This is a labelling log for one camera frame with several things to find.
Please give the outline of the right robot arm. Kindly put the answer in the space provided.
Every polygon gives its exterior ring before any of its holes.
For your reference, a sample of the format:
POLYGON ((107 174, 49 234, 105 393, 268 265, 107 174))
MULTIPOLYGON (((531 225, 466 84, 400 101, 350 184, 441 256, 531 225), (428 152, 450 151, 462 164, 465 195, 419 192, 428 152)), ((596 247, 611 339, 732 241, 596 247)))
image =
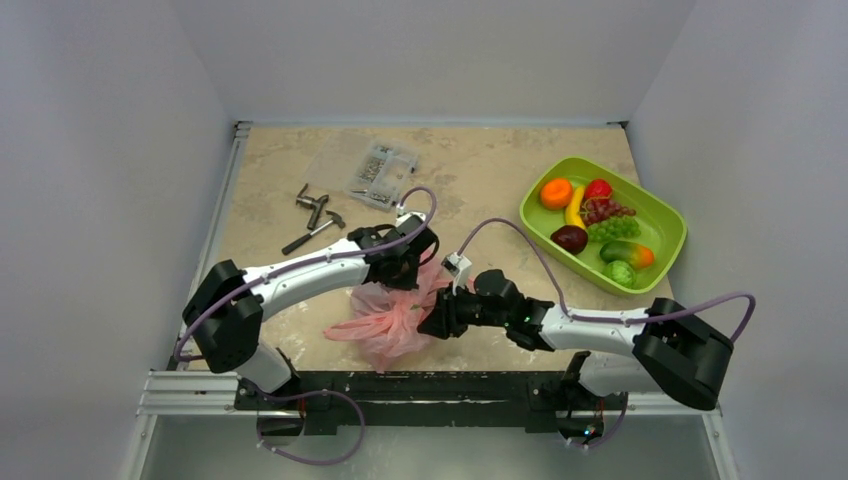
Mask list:
POLYGON ((528 350, 585 353, 564 376, 561 392, 576 407, 619 392, 662 392, 687 407, 709 411, 733 354, 730 338, 667 298, 634 310, 566 311, 522 294, 500 270, 481 273, 472 287, 438 291, 419 333, 446 340, 471 326, 501 327, 528 350))

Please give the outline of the pink plastic bag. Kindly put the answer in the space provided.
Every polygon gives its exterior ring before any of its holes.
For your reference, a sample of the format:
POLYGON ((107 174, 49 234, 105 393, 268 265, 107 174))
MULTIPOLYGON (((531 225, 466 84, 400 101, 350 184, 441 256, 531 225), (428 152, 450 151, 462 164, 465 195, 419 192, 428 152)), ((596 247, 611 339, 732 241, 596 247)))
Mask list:
POLYGON ((367 283, 352 289, 352 316, 323 330, 326 339, 355 344, 371 367, 383 373, 401 357, 429 345, 418 326, 432 313, 436 295, 450 285, 451 275, 440 265, 421 268, 417 287, 405 291, 367 283))

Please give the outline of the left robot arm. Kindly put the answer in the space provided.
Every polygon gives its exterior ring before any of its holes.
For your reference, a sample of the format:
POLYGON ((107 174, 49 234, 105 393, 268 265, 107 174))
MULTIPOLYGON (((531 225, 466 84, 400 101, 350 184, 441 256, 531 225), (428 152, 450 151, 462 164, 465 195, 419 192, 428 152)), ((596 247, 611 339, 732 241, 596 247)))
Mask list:
POLYGON ((264 321, 324 293, 376 283, 409 291, 420 266, 439 244, 421 213, 390 226, 360 227, 322 250, 259 267, 215 264, 186 304, 186 337, 214 374, 236 373, 259 389, 272 408, 297 399, 290 360, 260 338, 264 321))

